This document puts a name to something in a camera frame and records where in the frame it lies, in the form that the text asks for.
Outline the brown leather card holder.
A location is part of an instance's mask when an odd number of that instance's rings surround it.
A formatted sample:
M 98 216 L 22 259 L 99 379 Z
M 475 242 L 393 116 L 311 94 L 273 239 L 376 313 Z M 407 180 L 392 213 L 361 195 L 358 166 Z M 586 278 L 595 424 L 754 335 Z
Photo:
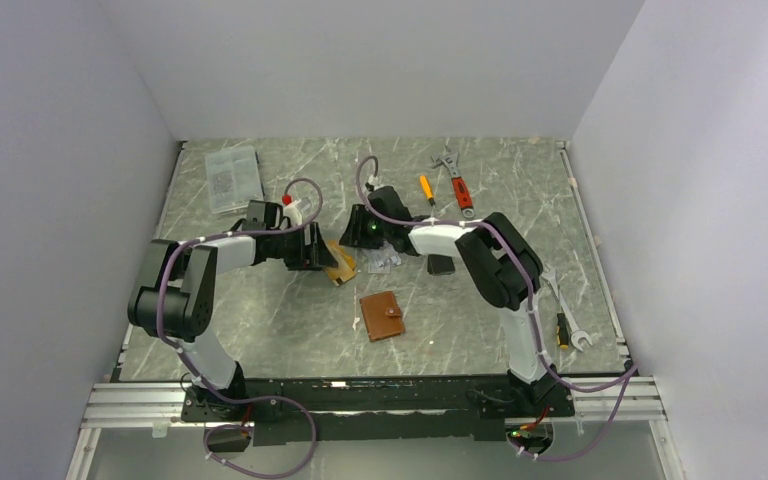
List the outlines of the brown leather card holder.
M 362 297 L 359 306 L 370 342 L 405 333 L 402 310 L 393 291 Z

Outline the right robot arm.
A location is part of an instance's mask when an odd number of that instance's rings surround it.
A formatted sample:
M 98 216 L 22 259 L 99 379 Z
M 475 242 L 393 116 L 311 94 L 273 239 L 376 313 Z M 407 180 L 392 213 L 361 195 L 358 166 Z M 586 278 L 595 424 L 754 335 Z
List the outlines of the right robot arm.
M 352 206 L 340 243 L 368 249 L 388 243 L 400 254 L 462 261 L 503 327 L 513 406 L 534 415 L 548 404 L 557 380 L 538 320 L 536 294 L 544 266 L 504 214 L 467 221 L 413 216 L 395 189 L 385 186 Z

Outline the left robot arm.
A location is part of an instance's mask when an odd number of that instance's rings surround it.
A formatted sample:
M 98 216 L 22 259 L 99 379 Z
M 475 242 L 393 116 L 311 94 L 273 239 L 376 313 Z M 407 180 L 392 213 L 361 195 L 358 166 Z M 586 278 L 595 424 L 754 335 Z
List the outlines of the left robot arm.
M 294 207 L 250 201 L 230 231 L 197 242 L 150 242 L 129 298 L 127 317 L 184 357 L 198 397 L 224 420 L 247 406 L 245 376 L 210 327 L 216 280 L 222 273 L 275 259 L 289 271 L 338 265 L 316 222 Z

